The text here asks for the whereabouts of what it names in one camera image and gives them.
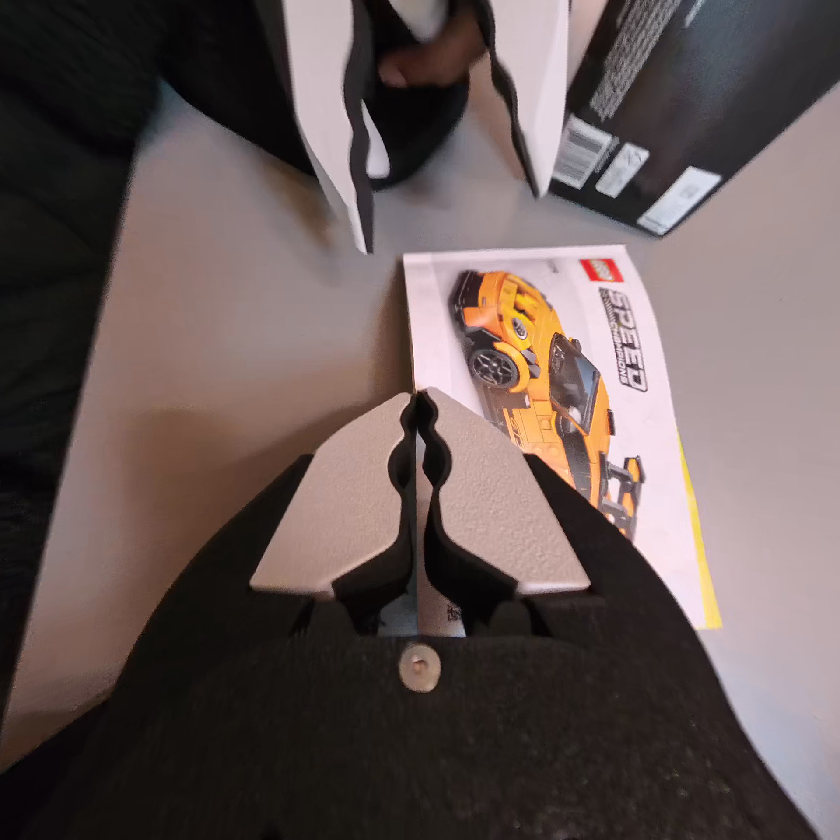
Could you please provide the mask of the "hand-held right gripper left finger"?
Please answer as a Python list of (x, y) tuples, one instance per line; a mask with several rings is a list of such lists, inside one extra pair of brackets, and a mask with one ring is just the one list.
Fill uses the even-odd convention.
[(249, 586), (337, 602), (363, 632), (406, 592), (415, 564), (415, 397), (403, 392), (314, 453)]

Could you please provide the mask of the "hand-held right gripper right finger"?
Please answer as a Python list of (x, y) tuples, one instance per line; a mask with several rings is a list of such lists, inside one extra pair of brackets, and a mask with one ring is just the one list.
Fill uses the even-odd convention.
[(490, 625), (512, 606), (586, 597), (592, 583), (520, 448), (436, 387), (417, 394), (430, 485), (423, 528), (429, 586), (463, 625)]

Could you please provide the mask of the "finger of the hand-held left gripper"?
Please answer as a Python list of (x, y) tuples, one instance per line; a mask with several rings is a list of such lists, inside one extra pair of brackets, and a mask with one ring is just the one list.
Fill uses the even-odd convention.
[(491, 78), (535, 198), (549, 191), (564, 126), (570, 5), (489, 1)]
[(374, 210), (364, 122), (373, 41), (363, 2), (284, 1), (290, 89), (299, 133), (332, 210), (371, 254)]

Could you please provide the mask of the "toy car instruction booklet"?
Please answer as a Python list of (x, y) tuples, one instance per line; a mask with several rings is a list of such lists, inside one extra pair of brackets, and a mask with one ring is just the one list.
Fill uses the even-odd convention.
[(624, 245), (402, 258), (413, 380), (540, 457), (720, 629), (653, 309)]

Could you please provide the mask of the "black toy car box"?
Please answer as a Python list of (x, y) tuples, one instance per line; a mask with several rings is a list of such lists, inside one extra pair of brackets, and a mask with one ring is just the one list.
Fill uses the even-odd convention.
[(662, 238), (838, 77), (838, 1), (606, 2), (549, 189)]

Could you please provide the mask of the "grey desk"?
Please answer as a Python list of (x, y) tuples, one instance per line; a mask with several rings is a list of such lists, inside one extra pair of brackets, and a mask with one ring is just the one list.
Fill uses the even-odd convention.
[(403, 253), (625, 244), (655, 310), (756, 748), (838, 838), (838, 91), (664, 239), (519, 179), (476, 72), (375, 252), (314, 184), (165, 91), (141, 146), (3, 726), (2, 767), (110, 687), (185, 563), (292, 459), (412, 383)]

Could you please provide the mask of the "person's left hand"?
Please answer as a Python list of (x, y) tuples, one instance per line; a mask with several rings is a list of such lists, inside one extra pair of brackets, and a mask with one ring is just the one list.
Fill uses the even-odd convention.
[(383, 57), (377, 72), (390, 88), (447, 88), (465, 79), (486, 53), (476, 11), (462, 7), (433, 39)]

